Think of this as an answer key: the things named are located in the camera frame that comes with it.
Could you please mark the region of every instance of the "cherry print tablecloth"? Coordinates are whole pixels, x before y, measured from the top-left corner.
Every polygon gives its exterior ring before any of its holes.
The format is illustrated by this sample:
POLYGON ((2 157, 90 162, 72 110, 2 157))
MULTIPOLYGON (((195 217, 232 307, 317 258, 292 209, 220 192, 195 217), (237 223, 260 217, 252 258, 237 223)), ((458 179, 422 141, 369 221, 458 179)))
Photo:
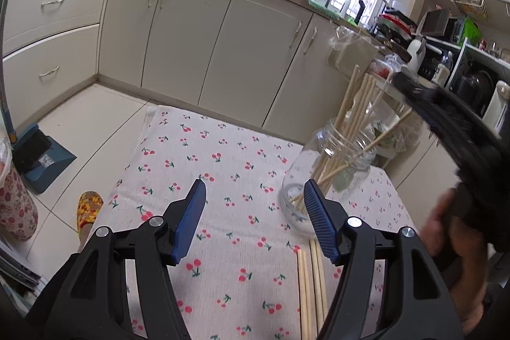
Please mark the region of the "cherry print tablecloth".
MULTIPOLYGON (((309 254, 309 239, 293 229, 277 195, 301 146, 166 106, 148 110, 139 143, 93 230, 138 227, 182 199, 201 178, 207 204, 195 239, 188 256, 169 267, 191 337, 300 339, 296 252, 309 254)), ((412 226, 396 190, 377 168, 344 207, 377 228, 412 226)), ((323 262, 331 303, 341 270, 323 262)), ((383 264, 376 264, 365 331, 375 327, 382 283, 383 264)), ((132 261, 127 286, 134 332, 146 336, 132 261)))

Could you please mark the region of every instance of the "floor tile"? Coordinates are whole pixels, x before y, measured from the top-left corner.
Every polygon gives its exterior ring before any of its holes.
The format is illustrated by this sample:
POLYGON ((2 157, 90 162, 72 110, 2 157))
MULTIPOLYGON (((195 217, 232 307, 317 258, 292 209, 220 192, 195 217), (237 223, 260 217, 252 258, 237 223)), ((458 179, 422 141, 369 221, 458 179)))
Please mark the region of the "floor tile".
POLYGON ((8 232, 2 232, 2 235, 5 236, 5 238, 9 241, 11 246, 16 249, 21 255, 25 256, 30 251, 30 248, 32 244, 34 243, 37 235, 39 235, 39 232, 41 231, 41 228, 46 221, 49 210, 46 208, 34 195, 30 194, 32 197, 32 200, 34 201, 36 207, 37 207, 37 214, 38 214, 38 220, 37 220, 37 229, 35 230, 34 235, 28 240, 28 241, 19 241, 13 236, 11 236, 8 232))
POLYGON ((96 82, 96 84, 93 84, 92 86, 96 87, 98 89, 102 89, 104 91, 108 91, 109 93, 117 94, 117 95, 119 95, 121 97, 129 98, 130 100, 136 101, 136 102, 141 103, 141 104, 145 104, 145 103, 147 103, 149 101, 148 98, 144 98, 142 96, 132 96, 132 95, 127 94, 127 93, 122 93, 120 91, 111 89, 110 87, 107 87, 106 85, 99 84, 98 82, 96 82))
POLYGON ((26 259, 49 280, 79 246, 78 233, 49 213, 26 259))
POLYGON ((138 144, 145 112, 149 107, 143 106, 108 139, 58 200, 52 212, 71 228, 76 229, 76 209, 83 192, 95 191, 108 202, 109 193, 138 144))
POLYGON ((76 155, 76 160, 38 199, 53 209, 85 163, 142 106, 138 101, 90 86, 41 119, 41 130, 76 155))

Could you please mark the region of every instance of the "clear plastic container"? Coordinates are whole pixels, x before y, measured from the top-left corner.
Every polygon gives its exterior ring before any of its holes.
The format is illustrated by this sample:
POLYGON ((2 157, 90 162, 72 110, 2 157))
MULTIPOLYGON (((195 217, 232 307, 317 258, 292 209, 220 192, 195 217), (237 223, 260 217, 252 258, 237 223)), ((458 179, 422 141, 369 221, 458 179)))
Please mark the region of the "clear plastic container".
POLYGON ((372 150, 354 159, 373 140, 371 131, 366 133, 360 131, 352 142, 348 142, 335 129, 333 123, 334 121, 330 120, 326 126, 314 133, 288 170, 280 189, 280 201, 286 208, 284 212, 288 220, 294 223, 295 229, 309 235, 314 234, 313 227, 306 210, 302 213, 298 209, 299 196, 303 193, 304 184, 312 177, 317 164, 322 160, 323 163, 329 164, 350 164, 333 177, 331 183, 331 189, 339 194, 335 199, 343 202, 367 178, 370 164, 375 157, 375 151, 372 150))

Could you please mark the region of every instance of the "white kettle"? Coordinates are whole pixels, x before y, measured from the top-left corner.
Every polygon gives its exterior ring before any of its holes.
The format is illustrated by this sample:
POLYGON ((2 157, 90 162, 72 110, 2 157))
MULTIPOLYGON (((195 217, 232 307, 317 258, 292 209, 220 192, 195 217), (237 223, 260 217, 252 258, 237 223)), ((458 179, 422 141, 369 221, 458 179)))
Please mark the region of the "white kettle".
POLYGON ((415 73, 420 69, 421 63, 423 62, 423 58, 425 58, 425 46, 427 41, 424 36, 416 35, 409 47, 407 48, 407 52, 411 55, 411 61, 407 64, 407 66, 412 69, 415 73))

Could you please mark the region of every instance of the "human hand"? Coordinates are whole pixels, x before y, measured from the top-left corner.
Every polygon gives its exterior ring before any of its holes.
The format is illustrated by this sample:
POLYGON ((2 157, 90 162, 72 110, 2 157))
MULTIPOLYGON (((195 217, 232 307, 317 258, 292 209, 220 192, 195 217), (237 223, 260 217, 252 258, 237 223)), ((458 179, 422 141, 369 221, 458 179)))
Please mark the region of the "human hand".
MULTIPOLYGON (((445 243, 443 217, 455 194, 449 189, 439 197, 419 235, 431 256, 438 255, 445 243)), ((461 318, 464 333, 469 333, 481 320, 488 268, 487 243, 481 232, 468 227, 459 218, 452 218, 449 236, 453 250, 462 258, 462 277, 450 290, 461 318)))

